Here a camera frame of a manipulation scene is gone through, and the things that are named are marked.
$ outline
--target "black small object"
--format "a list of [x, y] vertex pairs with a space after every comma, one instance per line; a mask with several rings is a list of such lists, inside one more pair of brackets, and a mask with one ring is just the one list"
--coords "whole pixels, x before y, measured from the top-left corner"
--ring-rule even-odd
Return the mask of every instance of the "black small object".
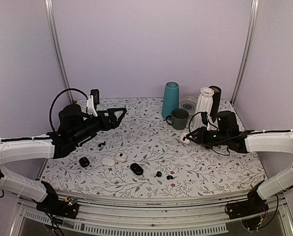
[[81, 167], [87, 167], [89, 166], [89, 160], [87, 159], [87, 157], [82, 157], [81, 159], [79, 159], [79, 164], [81, 165]]
[[101, 146], [105, 146], [106, 145], [106, 141], [104, 141], [103, 143], [98, 144], [98, 147], [100, 148]]
[[217, 87], [217, 86], [210, 86], [209, 88], [214, 91], [214, 94], [212, 96], [212, 98], [213, 98], [213, 104], [212, 104], [210, 116], [212, 118], [212, 121], [215, 122], [216, 121], [217, 112], [219, 111], [222, 90], [219, 87]]
[[130, 169], [133, 171], [133, 173], [135, 173], [137, 176], [140, 176], [143, 174], [143, 169], [142, 167], [140, 167], [138, 164], [133, 163], [132, 165], [130, 165]]

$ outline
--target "floral tablecloth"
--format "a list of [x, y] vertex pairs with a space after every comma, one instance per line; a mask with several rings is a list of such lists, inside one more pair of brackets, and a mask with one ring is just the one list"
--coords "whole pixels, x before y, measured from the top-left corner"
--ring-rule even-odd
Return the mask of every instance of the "floral tablecloth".
[[[161, 117], [162, 102], [160, 98], [101, 99], [98, 110], [127, 108], [121, 125], [115, 130], [99, 132], [66, 158], [49, 159], [41, 180], [55, 189], [83, 194], [177, 198], [248, 190], [266, 178], [256, 154], [232, 151], [230, 156], [222, 156], [197, 144], [180, 142], [182, 132]], [[78, 103], [85, 109], [85, 100]], [[221, 101], [219, 110], [234, 111], [226, 100]], [[104, 141], [106, 145], [98, 147]], [[217, 151], [226, 153], [224, 146]], [[116, 162], [114, 167], [101, 164], [103, 157], [114, 158], [117, 153], [127, 154], [129, 160]], [[90, 161], [86, 168], [78, 162], [83, 156]], [[136, 176], [130, 170], [134, 162], [144, 169], [143, 175]], [[163, 176], [156, 177], [157, 171]], [[167, 180], [167, 175], [174, 179]]]

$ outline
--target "white robot arm segment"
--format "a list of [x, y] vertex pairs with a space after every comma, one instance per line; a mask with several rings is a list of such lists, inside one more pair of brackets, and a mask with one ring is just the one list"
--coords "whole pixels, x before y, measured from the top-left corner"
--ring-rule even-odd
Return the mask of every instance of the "white robot arm segment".
[[31, 140], [13, 142], [4, 142], [3, 140], [0, 138], [0, 165], [36, 158], [49, 159], [53, 158], [54, 155], [54, 145], [48, 135], [31, 137]]
[[0, 179], [0, 190], [15, 193], [18, 196], [30, 198], [36, 202], [42, 202], [47, 194], [47, 189], [40, 181], [34, 181], [23, 177], [5, 166], [0, 167], [4, 177]]
[[251, 134], [245, 139], [245, 144], [248, 152], [271, 151], [293, 154], [293, 132]]

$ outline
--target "black cylinder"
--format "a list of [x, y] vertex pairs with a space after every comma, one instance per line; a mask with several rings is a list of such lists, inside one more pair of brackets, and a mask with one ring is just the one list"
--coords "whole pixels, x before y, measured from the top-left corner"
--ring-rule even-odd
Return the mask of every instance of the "black cylinder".
[[217, 112], [219, 111], [222, 90], [217, 86], [210, 86], [209, 88], [214, 91], [213, 104], [212, 104], [212, 108], [210, 112], [210, 117], [212, 118], [212, 121], [215, 122]]

